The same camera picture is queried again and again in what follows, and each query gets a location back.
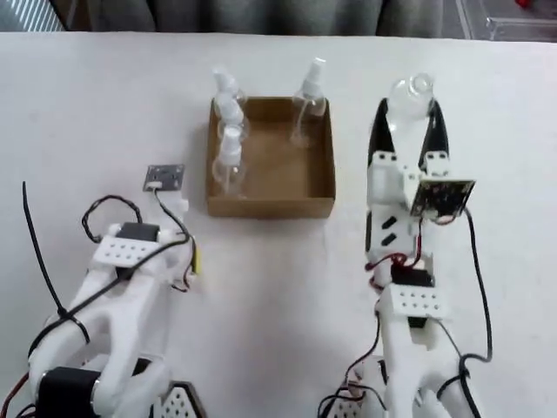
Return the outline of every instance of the white spray cap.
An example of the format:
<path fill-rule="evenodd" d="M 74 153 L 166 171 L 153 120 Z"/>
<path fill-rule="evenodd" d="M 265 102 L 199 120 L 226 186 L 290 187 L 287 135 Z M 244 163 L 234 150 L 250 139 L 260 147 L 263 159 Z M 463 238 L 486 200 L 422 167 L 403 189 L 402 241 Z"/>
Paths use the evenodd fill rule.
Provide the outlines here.
<path fill-rule="evenodd" d="M 217 82 L 217 89 L 219 92 L 228 92 L 236 94 L 239 90 L 236 78 L 226 70 L 224 67 L 217 67 L 212 70 L 215 81 Z"/>
<path fill-rule="evenodd" d="M 239 126 L 226 126 L 223 140 L 218 150 L 218 160 L 223 165 L 239 165 L 242 159 L 242 145 L 240 144 L 240 134 L 242 129 Z"/>
<path fill-rule="evenodd" d="M 302 84 L 302 92 L 309 97 L 317 98 L 323 95 L 321 83 L 323 82 L 323 70 L 326 61 L 321 58 L 314 58 L 310 70 L 305 76 Z"/>
<path fill-rule="evenodd" d="M 228 125 L 239 125 L 244 120 L 244 113 L 238 102 L 228 93 L 219 93 L 216 98 L 220 117 Z"/>

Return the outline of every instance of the yellow component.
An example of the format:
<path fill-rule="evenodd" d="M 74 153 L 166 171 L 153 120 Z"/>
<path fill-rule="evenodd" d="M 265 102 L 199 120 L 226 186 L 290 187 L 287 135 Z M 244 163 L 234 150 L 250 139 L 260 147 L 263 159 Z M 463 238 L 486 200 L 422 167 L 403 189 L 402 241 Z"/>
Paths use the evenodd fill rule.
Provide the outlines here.
<path fill-rule="evenodd" d="M 195 274 L 201 274 L 201 252 L 199 251 L 199 246 L 196 242 L 195 248 L 195 269 L 193 271 Z"/>

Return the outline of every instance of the cardboard box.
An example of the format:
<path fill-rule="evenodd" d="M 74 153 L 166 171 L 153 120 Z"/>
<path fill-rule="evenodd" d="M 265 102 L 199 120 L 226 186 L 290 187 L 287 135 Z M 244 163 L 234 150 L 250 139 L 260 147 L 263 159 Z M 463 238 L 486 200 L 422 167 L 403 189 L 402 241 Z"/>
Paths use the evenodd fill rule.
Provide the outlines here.
<path fill-rule="evenodd" d="M 257 219 L 327 218 L 336 197 L 331 112 L 310 125 L 316 144 L 290 142 L 290 98 L 250 98 L 245 115 L 252 126 L 243 143 L 247 167 L 243 199 L 222 196 L 211 167 L 218 154 L 218 117 L 211 106 L 206 162 L 207 210 L 211 216 Z"/>

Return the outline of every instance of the black cable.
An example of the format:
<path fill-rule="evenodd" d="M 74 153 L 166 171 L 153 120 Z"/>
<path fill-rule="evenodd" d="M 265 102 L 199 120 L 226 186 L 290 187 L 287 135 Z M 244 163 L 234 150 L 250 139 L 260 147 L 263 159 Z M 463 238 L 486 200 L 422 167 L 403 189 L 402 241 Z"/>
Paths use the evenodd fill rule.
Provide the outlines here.
<path fill-rule="evenodd" d="M 381 330 L 381 318 L 379 317 L 379 312 L 375 312 L 375 317 L 377 318 L 377 333 L 375 334 L 375 341 L 373 342 L 372 347 L 367 350 L 367 352 L 363 355 L 361 355 L 356 361 L 354 361 L 350 366 L 348 366 L 348 369 L 345 372 L 345 378 L 342 382 L 342 385 L 340 385 L 340 387 L 337 389 L 337 391 L 334 393 L 334 395 L 329 395 L 329 396 L 338 396 L 340 391 L 342 390 L 342 387 L 344 387 L 347 383 L 348 383 L 348 375 L 350 374 L 350 371 L 355 368 L 358 364 L 360 364 L 360 362 L 362 362 L 363 360 L 365 360 L 367 357 L 369 357 L 370 355 L 373 354 L 373 352 L 375 351 L 375 349 L 377 348 L 378 344 L 379 344 L 379 335 L 380 335 L 380 330 Z M 332 399 L 331 402 L 329 402 L 326 406 L 325 409 L 323 410 L 323 414 L 321 414 L 319 416 L 319 418 L 325 418 L 329 415 L 329 413 L 331 412 L 332 406 L 334 405 L 334 399 Z"/>
<path fill-rule="evenodd" d="M 31 412 L 30 409 L 32 409 L 32 408 L 34 408 L 34 407 L 35 407 L 35 405 L 34 405 L 33 403 L 30 403 L 29 405 L 27 405 L 25 408 L 23 408 L 21 411 L 19 411 L 19 412 L 17 413 L 16 418 L 23 418 L 23 417 L 25 417 L 25 416 L 29 416 L 29 415 L 27 415 L 27 414 L 28 414 L 29 412 Z"/>
<path fill-rule="evenodd" d="M 84 324 L 82 324 L 77 318 L 73 317 L 72 315 L 68 315 L 68 311 L 62 305 L 62 302 L 58 298 L 56 290 L 54 290 L 54 286 L 50 281 L 50 277 L 48 272 L 46 271 L 46 265 L 44 264 L 43 255 L 41 254 L 41 248 L 38 244 L 37 234 L 35 233 L 35 227 L 33 226 L 33 219 L 31 217 L 31 212 L 29 209 L 29 201 L 27 199 L 27 185 L 25 182 L 22 184 L 22 194 L 23 194 L 23 212 L 25 214 L 25 221 L 27 222 L 27 227 L 29 229 L 29 235 L 31 236 L 31 242 L 33 243 L 33 249 L 35 250 L 35 255 L 37 256 L 38 266 L 41 269 L 41 273 L 43 274 L 44 281 L 46 286 L 49 289 L 50 295 L 56 303 L 57 306 L 57 313 L 60 318 L 67 318 L 73 321 L 81 330 L 81 333 L 84 335 L 85 342 L 89 344 L 91 338 L 89 337 L 89 333 L 87 332 L 87 328 L 85 328 Z"/>
<path fill-rule="evenodd" d="M 196 273 L 197 272 L 197 251 L 198 251 L 198 246 L 195 242 L 195 239 L 193 238 L 193 236 L 190 234 L 190 232 L 188 231 L 188 228 L 185 227 L 184 222 L 181 222 L 178 217 L 163 203 L 163 201 L 160 199 L 160 197 L 158 196 L 158 190 L 157 189 L 153 189 L 153 194 L 155 195 L 155 199 L 157 199 L 158 205 L 161 207 L 161 209 L 163 210 L 163 212 L 168 215 L 173 221 L 174 223 L 176 223 L 176 225 L 178 225 L 178 227 L 180 228 L 180 233 L 184 235 L 185 237 L 185 242 L 189 242 L 189 240 L 191 239 L 191 261 L 190 261 L 190 265 L 186 268 L 185 272 L 184 272 L 184 278 L 183 278 L 183 282 L 184 282 L 184 288 L 180 288 L 178 286 L 172 285 L 171 287 L 174 290 L 178 290 L 181 293 L 188 293 L 188 291 L 190 290 L 190 286 L 188 285 L 186 276 L 187 273 L 190 271 L 190 269 Z"/>
<path fill-rule="evenodd" d="M 366 397 L 366 394 L 363 394 L 363 395 L 358 396 L 356 398 L 352 398 L 350 396 L 343 396 L 342 394 L 329 394 L 328 396 L 323 398 L 321 400 L 321 402 L 319 403 L 319 406 L 317 408 L 317 417 L 321 418 L 321 417 L 327 416 L 327 415 L 324 415 L 323 413 L 321 413 L 321 408 L 323 407 L 323 404 L 327 401 L 332 401 L 332 403 L 334 403 L 337 399 L 340 399 L 342 401 L 360 402 L 360 401 L 363 401 L 365 397 Z"/>
<path fill-rule="evenodd" d="M 355 368 L 358 364 L 360 364 L 360 362 L 362 362 L 367 357 L 372 355 L 373 352 L 375 351 L 375 349 L 377 348 L 378 344 L 379 344 L 379 333 L 380 333 L 380 330 L 381 330 L 381 318 L 379 317 L 379 312 L 377 312 L 377 311 L 375 312 L 375 317 L 377 318 L 377 332 L 375 334 L 375 341 L 373 342 L 372 347 L 364 355 L 360 356 L 354 363 L 352 363 L 350 366 L 348 366 L 348 369 L 346 370 L 346 373 L 345 373 L 344 383 L 348 382 L 348 375 L 350 374 L 350 371 L 353 368 Z"/>
<path fill-rule="evenodd" d="M 493 334 L 492 334 L 492 324 L 491 324 L 491 315 L 489 313 L 489 305 L 487 304 L 487 295 L 486 289 L 484 287 L 484 280 L 481 277 L 481 270 L 480 270 L 480 261 L 478 260 L 478 248 L 476 246 L 476 232 L 474 231 L 473 227 L 473 218 L 472 214 L 468 210 L 468 208 L 464 209 L 464 213 L 466 214 L 466 218 L 468 219 L 468 226 L 470 228 L 470 242 L 472 245 L 472 256 L 473 256 L 473 265 L 476 270 L 476 276 L 478 276 L 478 285 L 480 286 L 480 293 L 481 293 L 481 303 L 484 307 L 484 315 L 486 317 L 486 332 L 487 332 L 487 356 L 481 356 L 478 354 L 465 354 L 460 357 L 459 361 L 459 376 L 460 376 L 460 385 L 462 386 L 462 392 L 464 393 L 464 397 L 472 410 L 472 415 L 474 418 L 481 418 L 480 411 L 476 406 L 476 403 L 473 400 L 472 394 L 470 393 L 470 388 L 468 387 L 467 382 L 467 369 L 466 369 L 466 360 L 474 359 L 484 363 L 488 363 L 493 358 Z"/>
<path fill-rule="evenodd" d="M 375 388 L 372 388 L 371 386 L 366 386 L 366 385 L 359 385 L 358 383 L 349 383 L 348 387 L 349 388 L 364 389 L 364 390 L 369 390 L 370 392 L 373 392 L 373 394 L 375 394 L 375 396 L 377 397 L 377 400 L 381 404 L 381 407 L 383 408 L 383 410 L 386 411 L 386 404 L 383 401 L 383 398 L 381 398 L 381 395 L 379 394 L 379 392 Z"/>
<path fill-rule="evenodd" d="M 456 353 L 459 355 L 459 357 L 462 357 L 462 353 L 459 349 L 459 346 L 456 345 L 456 342 L 454 341 L 453 336 L 451 335 L 451 333 L 449 333 L 449 330 L 446 329 L 445 324 L 443 323 L 442 320 L 438 320 L 437 318 L 434 318 L 432 316 L 428 316 L 427 317 L 430 320 L 434 320 L 435 322 L 437 322 L 440 327 L 443 329 L 443 331 L 445 331 L 446 336 L 448 337 L 448 339 L 451 341 L 451 344 L 453 344 L 454 350 L 456 351 Z"/>
<path fill-rule="evenodd" d="M 182 226 L 184 226 L 181 222 L 179 222 L 178 219 L 176 219 L 175 216 L 171 216 L 171 218 L 174 221 L 178 221 L 177 224 L 180 227 L 180 229 L 182 229 Z M 160 253 L 168 250 L 169 248 L 172 248 L 174 246 L 181 246 L 183 244 L 186 244 L 190 238 L 190 234 L 187 232 L 187 230 L 183 229 L 184 232 L 184 238 L 180 239 L 178 241 L 173 241 L 173 242 L 169 242 L 168 244 L 165 244 L 163 246 L 160 246 L 159 248 L 157 248 L 155 251 L 153 251 L 152 253 L 148 254 L 147 256 L 145 256 L 143 259 L 141 259 L 140 261 L 138 261 L 135 265 L 133 265 L 132 267 L 128 268 L 125 270 L 125 272 L 123 274 L 120 274 L 119 276 L 116 277 L 116 279 L 114 279 L 112 282 L 110 282 L 108 285 L 106 285 L 105 287 L 103 287 L 102 289 L 100 289 L 99 291 L 97 291 L 96 293 L 94 293 L 92 296 L 90 296 L 89 298 L 87 298 L 86 300 L 84 300 L 83 302 L 81 302 L 79 305 L 73 307 L 70 311 L 68 311 L 68 315 L 75 315 L 77 313 L 79 313 L 82 309 L 86 308 L 87 306 L 89 306 L 92 302 L 94 302 L 95 300 L 97 300 L 98 298 L 100 298 L 102 295 L 104 295 L 105 293 L 109 292 L 113 287 L 117 286 L 118 284 L 120 284 L 121 282 L 127 281 L 129 280 L 133 274 L 143 265 L 145 264 L 147 261 L 151 260 L 153 257 L 159 255 Z M 46 335 L 48 335 L 53 329 L 56 329 L 57 327 L 60 327 L 62 324 L 64 324 L 66 321 L 68 320 L 68 318 L 60 318 L 59 320 L 56 320 L 55 322 L 52 322 L 51 324 L 49 324 L 47 327 L 45 327 L 40 333 L 39 335 L 35 338 L 35 340 L 31 343 L 30 345 L 30 349 L 29 349 L 29 354 L 28 356 L 31 356 L 31 354 L 33 353 L 33 351 L 35 350 L 35 348 L 38 347 L 38 345 L 40 344 L 40 342 L 44 339 L 44 337 Z"/>
<path fill-rule="evenodd" d="M 439 388 L 439 390 L 437 391 L 437 399 L 438 401 L 441 400 L 441 396 L 443 396 L 443 394 L 445 393 L 445 391 L 448 389 L 449 386 L 451 386 L 453 383 L 455 383 L 456 381 L 460 380 L 460 374 L 457 374 L 456 376 L 448 379 L 447 381 L 445 381 L 441 387 Z"/>
<path fill-rule="evenodd" d="M 87 211 L 85 211 L 84 216 L 81 218 L 81 225 L 83 225 L 85 233 L 87 234 L 87 237 L 96 244 L 101 242 L 103 237 L 101 235 L 93 235 L 92 234 L 92 232 L 89 228 L 89 217 L 93 212 L 95 212 L 95 210 L 99 206 L 101 206 L 101 204 L 103 204 L 107 200 L 119 200 L 120 202 L 126 204 L 136 214 L 136 218 L 138 220 L 138 223 L 139 224 L 143 223 L 143 218 L 141 217 L 141 211 L 139 210 L 139 208 L 136 206 L 135 203 L 133 203 L 131 200 L 123 198 L 122 196 L 118 196 L 116 194 L 108 194 L 101 199 L 95 200 L 92 203 L 92 205 L 89 207 L 89 209 L 87 209 Z"/>

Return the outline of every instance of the clear plastic bottle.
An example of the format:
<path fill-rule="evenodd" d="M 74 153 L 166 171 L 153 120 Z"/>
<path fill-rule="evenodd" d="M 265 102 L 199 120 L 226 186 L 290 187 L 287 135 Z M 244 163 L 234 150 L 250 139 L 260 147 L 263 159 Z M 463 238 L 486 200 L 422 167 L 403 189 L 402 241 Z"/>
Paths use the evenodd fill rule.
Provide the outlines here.
<path fill-rule="evenodd" d="M 218 122 L 218 137 L 222 140 L 226 126 L 237 126 L 240 133 L 240 142 L 250 136 L 250 121 L 244 115 L 238 102 L 228 93 L 220 93 L 216 98 L 217 109 L 220 112 Z"/>
<path fill-rule="evenodd" d="M 321 90 L 324 67 L 324 59 L 314 58 L 301 89 L 292 97 L 294 120 L 290 140 L 302 148 L 313 145 L 316 135 L 311 130 L 325 115 L 326 100 Z"/>
<path fill-rule="evenodd" d="M 433 102 L 433 78 L 418 74 L 397 81 L 389 95 L 387 121 L 391 131 L 427 118 Z"/>
<path fill-rule="evenodd" d="M 244 109 L 245 102 L 247 102 L 247 96 L 244 91 L 240 89 L 236 78 L 234 78 L 234 76 L 224 67 L 214 68 L 212 74 L 217 82 L 217 95 L 219 93 L 230 95 L 234 100 L 236 100 L 236 103 Z M 217 113 L 217 116 L 220 117 L 220 109 L 218 107 L 215 108 L 215 112 Z"/>
<path fill-rule="evenodd" d="M 241 130 L 237 126 L 226 126 L 220 143 L 218 156 L 212 163 L 212 177 L 220 184 L 222 194 L 242 197 L 245 165 L 242 161 Z"/>

